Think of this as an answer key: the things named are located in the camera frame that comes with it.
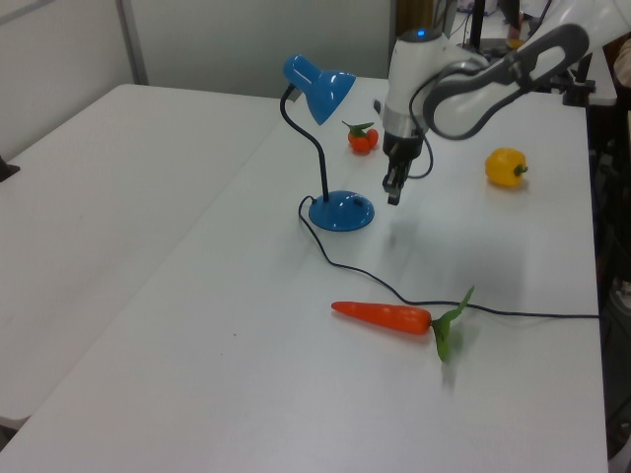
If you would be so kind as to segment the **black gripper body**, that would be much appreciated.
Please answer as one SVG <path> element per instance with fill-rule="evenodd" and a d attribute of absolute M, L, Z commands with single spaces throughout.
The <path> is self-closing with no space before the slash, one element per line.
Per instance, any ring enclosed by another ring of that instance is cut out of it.
<path fill-rule="evenodd" d="M 387 171 L 393 169 L 409 171 L 412 161 L 420 156 L 423 144 L 424 140 L 418 135 L 403 138 L 386 131 L 383 150 L 388 158 Z"/>

